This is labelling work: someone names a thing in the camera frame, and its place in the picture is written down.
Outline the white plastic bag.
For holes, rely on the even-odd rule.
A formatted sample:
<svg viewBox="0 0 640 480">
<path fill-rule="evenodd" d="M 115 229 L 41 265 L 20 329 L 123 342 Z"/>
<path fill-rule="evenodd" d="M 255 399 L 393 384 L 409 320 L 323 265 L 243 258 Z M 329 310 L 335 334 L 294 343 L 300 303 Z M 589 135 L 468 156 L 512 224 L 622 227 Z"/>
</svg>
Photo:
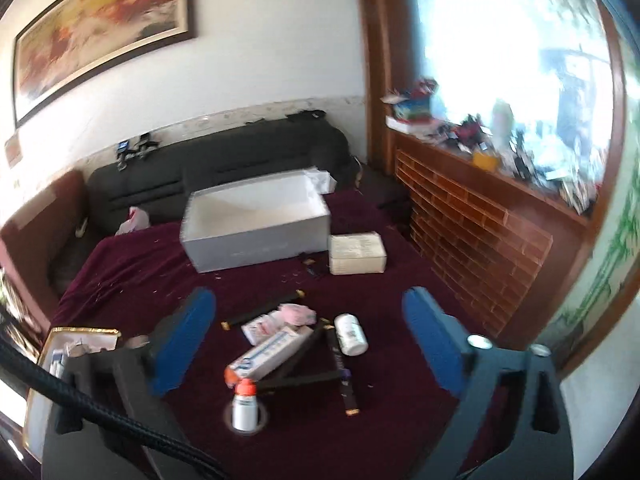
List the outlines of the white plastic bag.
<svg viewBox="0 0 640 480">
<path fill-rule="evenodd" d="M 149 229 L 151 221 L 149 214 L 139 207 L 130 207 L 127 219 L 122 222 L 116 235 L 124 235 Z"/>
</svg>

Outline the small beige box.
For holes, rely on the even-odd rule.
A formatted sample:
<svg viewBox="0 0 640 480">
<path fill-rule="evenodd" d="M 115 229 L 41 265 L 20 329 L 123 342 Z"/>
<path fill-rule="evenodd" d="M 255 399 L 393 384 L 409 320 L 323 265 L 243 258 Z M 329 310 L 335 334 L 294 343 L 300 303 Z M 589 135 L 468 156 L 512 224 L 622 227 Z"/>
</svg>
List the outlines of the small beige box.
<svg viewBox="0 0 640 480">
<path fill-rule="evenodd" d="M 377 232 L 332 235 L 329 269 L 332 275 L 380 274 L 386 269 L 387 254 Z"/>
</svg>

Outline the large grey white box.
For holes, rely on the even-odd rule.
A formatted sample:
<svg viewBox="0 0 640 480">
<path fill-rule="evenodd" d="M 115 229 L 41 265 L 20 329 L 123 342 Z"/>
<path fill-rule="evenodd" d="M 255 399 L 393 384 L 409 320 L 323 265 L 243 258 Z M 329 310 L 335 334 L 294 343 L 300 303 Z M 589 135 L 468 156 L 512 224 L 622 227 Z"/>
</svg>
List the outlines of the large grey white box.
<svg viewBox="0 0 640 480">
<path fill-rule="evenodd" d="M 200 273 L 325 252 L 331 214 L 310 170 L 268 174 L 194 192 L 180 242 Z"/>
</svg>

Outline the red label white bottle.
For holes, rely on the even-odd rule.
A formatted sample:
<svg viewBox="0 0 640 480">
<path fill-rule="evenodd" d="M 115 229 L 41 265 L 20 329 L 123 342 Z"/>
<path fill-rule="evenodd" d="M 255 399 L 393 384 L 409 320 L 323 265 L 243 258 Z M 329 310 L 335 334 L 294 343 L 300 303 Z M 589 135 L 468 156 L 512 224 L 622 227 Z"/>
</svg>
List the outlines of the red label white bottle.
<svg viewBox="0 0 640 480">
<path fill-rule="evenodd" d="M 282 315 L 278 310 L 273 310 L 245 323 L 241 330 L 252 346 L 258 346 L 258 344 L 262 344 L 279 330 L 282 330 L 283 326 L 285 326 L 285 322 Z"/>
</svg>

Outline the green label white pill bottle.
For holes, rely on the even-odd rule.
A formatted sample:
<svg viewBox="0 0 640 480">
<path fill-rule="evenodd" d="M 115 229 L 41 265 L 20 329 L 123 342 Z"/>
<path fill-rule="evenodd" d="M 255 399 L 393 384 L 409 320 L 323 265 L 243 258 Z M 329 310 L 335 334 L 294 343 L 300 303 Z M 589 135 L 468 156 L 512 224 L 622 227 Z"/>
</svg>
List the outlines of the green label white pill bottle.
<svg viewBox="0 0 640 480">
<path fill-rule="evenodd" d="M 343 313 L 334 320 L 335 333 L 345 356 L 361 356 L 369 348 L 366 336 L 355 315 Z"/>
</svg>

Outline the purple tip black marker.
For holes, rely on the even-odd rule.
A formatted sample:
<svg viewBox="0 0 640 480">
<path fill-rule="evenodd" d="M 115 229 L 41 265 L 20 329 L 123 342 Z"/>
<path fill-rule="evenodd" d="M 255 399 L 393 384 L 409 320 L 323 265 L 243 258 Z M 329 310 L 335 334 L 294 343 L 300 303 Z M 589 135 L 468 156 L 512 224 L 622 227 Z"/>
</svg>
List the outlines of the purple tip black marker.
<svg viewBox="0 0 640 480">
<path fill-rule="evenodd" d="M 329 370 L 319 374 L 261 380 L 256 384 L 256 388 L 258 393 L 267 393 L 278 389 L 309 386 L 321 384 L 322 382 L 340 382 L 343 379 L 350 378 L 352 378 L 350 370 L 341 368 L 340 370 Z"/>
</svg>

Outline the orange cap white bottle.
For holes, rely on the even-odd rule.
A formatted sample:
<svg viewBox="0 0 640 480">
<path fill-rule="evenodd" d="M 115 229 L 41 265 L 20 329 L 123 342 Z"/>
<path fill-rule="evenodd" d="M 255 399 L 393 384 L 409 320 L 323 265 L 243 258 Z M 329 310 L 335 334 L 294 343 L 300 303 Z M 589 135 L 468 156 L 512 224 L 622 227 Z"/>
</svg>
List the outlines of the orange cap white bottle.
<svg viewBox="0 0 640 480">
<path fill-rule="evenodd" d="M 241 379 L 235 386 L 231 423 L 234 430 L 249 434 L 258 426 L 256 386 L 250 378 Z"/>
</svg>

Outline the wooden windowsill cabinet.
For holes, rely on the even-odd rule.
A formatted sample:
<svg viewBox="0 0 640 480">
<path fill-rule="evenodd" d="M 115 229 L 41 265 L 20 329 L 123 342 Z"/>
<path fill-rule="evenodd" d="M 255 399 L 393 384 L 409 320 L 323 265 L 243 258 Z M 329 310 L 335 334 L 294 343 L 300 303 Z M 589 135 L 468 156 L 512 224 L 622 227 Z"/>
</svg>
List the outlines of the wooden windowsill cabinet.
<svg viewBox="0 0 640 480">
<path fill-rule="evenodd" d="M 564 358 L 636 258 L 626 73 L 606 0 L 360 0 L 368 159 L 410 240 L 506 348 Z"/>
</svg>

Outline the framed painting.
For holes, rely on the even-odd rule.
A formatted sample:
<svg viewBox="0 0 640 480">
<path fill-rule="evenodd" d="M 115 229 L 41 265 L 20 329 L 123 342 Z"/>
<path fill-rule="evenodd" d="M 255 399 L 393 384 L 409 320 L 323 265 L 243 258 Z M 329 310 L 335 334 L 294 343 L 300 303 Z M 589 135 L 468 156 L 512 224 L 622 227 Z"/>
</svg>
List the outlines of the framed painting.
<svg viewBox="0 0 640 480">
<path fill-rule="evenodd" d="M 21 127 L 96 74 L 194 35 L 192 0 L 55 0 L 13 40 L 13 116 Z"/>
</svg>

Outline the brown tape roll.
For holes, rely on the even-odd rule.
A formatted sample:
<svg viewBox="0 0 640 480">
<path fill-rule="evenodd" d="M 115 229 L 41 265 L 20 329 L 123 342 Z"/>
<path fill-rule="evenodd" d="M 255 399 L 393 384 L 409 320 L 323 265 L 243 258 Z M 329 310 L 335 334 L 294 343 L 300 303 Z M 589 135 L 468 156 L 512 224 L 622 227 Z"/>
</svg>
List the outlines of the brown tape roll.
<svg viewBox="0 0 640 480">
<path fill-rule="evenodd" d="M 268 413 L 262 402 L 242 406 L 236 406 L 234 402 L 230 402 L 224 408 L 222 421 L 234 434 L 249 437 L 258 434 L 265 428 L 268 422 Z"/>
</svg>

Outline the gold rimmed white tray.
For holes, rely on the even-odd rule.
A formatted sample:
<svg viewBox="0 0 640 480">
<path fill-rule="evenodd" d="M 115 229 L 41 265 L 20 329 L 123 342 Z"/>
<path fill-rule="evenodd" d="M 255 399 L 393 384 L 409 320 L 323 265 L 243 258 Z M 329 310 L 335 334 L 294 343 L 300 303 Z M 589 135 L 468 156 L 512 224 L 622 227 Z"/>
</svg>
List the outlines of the gold rimmed white tray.
<svg viewBox="0 0 640 480">
<path fill-rule="evenodd" d="M 54 377 L 61 378 L 70 350 L 82 347 L 89 352 L 114 350 L 120 337 L 119 330 L 87 327 L 55 327 L 50 330 L 37 360 L 37 364 Z M 38 462 L 42 462 L 44 438 L 52 401 L 30 389 L 23 426 L 23 446 Z"/>
</svg>

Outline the black marker orange end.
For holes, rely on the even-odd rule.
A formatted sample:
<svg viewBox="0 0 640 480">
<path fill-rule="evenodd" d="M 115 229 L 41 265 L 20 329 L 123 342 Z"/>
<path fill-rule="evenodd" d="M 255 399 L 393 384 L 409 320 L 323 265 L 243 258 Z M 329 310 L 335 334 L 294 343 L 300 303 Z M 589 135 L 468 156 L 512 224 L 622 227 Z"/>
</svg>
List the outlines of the black marker orange end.
<svg viewBox="0 0 640 480">
<path fill-rule="evenodd" d="M 354 390 L 352 390 L 352 375 L 346 368 L 340 345 L 338 344 L 335 327 L 326 326 L 326 339 L 331 349 L 336 370 L 340 373 L 340 391 L 347 416 L 355 416 L 359 413 Z"/>
</svg>

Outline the black marker yellow end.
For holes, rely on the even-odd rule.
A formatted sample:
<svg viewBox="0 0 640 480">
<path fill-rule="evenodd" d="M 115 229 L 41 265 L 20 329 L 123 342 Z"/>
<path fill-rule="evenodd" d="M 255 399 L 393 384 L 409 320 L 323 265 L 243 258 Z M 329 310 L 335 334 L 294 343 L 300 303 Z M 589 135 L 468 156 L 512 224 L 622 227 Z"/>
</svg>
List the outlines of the black marker yellow end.
<svg viewBox="0 0 640 480">
<path fill-rule="evenodd" d="M 288 362 L 283 364 L 280 370 L 278 370 L 276 378 L 295 377 L 293 376 L 293 372 L 296 369 L 297 365 L 303 361 L 303 358 L 306 356 L 306 354 L 312 348 L 314 348 L 314 345 L 324 335 L 327 325 L 329 325 L 329 322 L 327 320 L 321 320 L 317 323 L 312 334 L 302 343 L 294 356 L 292 356 L 292 358 L 289 359 Z"/>
</svg>

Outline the orange blue ointment box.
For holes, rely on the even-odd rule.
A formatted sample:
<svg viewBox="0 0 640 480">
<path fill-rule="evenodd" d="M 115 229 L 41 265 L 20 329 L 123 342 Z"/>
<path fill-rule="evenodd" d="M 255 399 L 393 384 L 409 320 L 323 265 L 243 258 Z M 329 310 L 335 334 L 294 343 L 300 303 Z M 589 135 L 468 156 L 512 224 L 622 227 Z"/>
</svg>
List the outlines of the orange blue ointment box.
<svg viewBox="0 0 640 480">
<path fill-rule="evenodd" d="M 291 359 L 313 332 L 308 326 L 283 327 L 230 363 L 224 370 L 224 382 L 229 388 L 234 388 L 242 379 L 258 382 Z"/>
</svg>

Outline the black sofa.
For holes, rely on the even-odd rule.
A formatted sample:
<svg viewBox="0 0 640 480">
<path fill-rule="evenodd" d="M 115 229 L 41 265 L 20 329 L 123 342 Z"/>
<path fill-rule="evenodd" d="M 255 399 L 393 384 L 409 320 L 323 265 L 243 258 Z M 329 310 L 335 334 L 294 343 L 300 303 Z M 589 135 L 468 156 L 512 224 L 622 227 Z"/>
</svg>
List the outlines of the black sofa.
<svg viewBox="0 0 640 480">
<path fill-rule="evenodd" d="M 86 183 L 80 222 L 85 234 L 71 236 L 49 266 L 49 283 L 63 295 L 100 240 L 112 235 L 130 207 L 146 211 L 154 224 L 182 218 L 189 196 L 203 188 L 317 168 L 340 191 L 356 188 L 394 226 L 409 221 L 409 193 L 352 154 L 340 129 L 320 110 L 283 119 L 249 122 L 229 130 L 166 145 L 128 162 L 94 170 Z"/>
</svg>

